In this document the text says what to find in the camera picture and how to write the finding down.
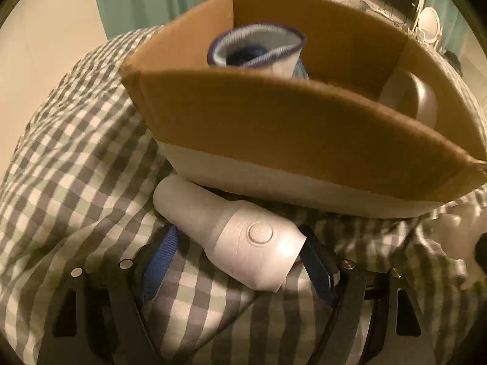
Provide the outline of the white hair dryer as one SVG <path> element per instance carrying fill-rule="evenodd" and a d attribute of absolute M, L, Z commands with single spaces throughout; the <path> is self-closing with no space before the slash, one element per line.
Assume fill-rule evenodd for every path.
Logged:
<path fill-rule="evenodd" d="M 215 267 L 252 290 L 278 291 L 305 244 L 290 220 L 248 201 L 226 200 L 175 174 L 159 182 L 153 205 Z"/>

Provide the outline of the white tape roll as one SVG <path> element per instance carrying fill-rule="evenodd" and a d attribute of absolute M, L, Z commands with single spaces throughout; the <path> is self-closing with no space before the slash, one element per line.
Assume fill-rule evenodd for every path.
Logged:
<path fill-rule="evenodd" d="M 396 68 L 385 82 L 378 101 L 423 125 L 435 128 L 438 111 L 435 92 L 411 72 Z"/>

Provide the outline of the grey checkered bed quilt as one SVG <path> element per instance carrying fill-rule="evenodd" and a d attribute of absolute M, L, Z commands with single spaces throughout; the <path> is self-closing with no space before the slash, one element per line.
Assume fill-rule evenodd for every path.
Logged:
<path fill-rule="evenodd" d="M 170 167 L 119 76 L 124 57 L 152 34 L 133 30 L 78 61 L 27 124 L 2 179 L 1 330 L 25 363 L 36 363 L 50 302 L 72 269 L 130 258 L 163 228 L 152 194 Z M 369 270 L 402 269 L 440 364 L 485 303 L 485 282 L 463 289 L 464 265 L 416 219 L 268 208 L 311 225 Z M 329 315 L 301 264 L 277 293 L 255 293 L 186 237 L 145 312 L 163 357 L 187 364 L 304 364 Z"/>

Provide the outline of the cardboard box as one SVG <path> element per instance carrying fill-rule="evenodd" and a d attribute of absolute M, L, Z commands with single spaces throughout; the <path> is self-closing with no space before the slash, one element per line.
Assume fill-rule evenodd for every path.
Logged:
<path fill-rule="evenodd" d="M 207 63 L 216 37 L 255 23 L 305 36 L 307 80 Z M 434 90 L 434 129 L 379 103 L 396 68 Z M 486 120 L 451 65 L 336 2 L 207 0 L 127 57 L 121 81 L 175 172 L 202 186 L 400 218 L 486 182 Z"/>

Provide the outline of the green side curtain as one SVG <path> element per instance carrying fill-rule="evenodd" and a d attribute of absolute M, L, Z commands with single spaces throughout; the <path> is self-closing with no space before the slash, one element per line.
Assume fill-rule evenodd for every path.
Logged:
<path fill-rule="evenodd" d="M 455 3 L 451 0 L 425 0 L 424 6 L 437 12 L 443 28 L 438 47 L 460 56 L 469 27 Z"/>

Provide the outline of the round white vanity mirror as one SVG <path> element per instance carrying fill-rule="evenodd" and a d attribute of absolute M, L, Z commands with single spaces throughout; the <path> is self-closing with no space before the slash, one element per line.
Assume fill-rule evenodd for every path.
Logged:
<path fill-rule="evenodd" d="M 418 40 L 433 47 L 437 46 L 442 29 L 437 11 L 431 7 L 425 7 L 420 12 L 414 28 Z"/>

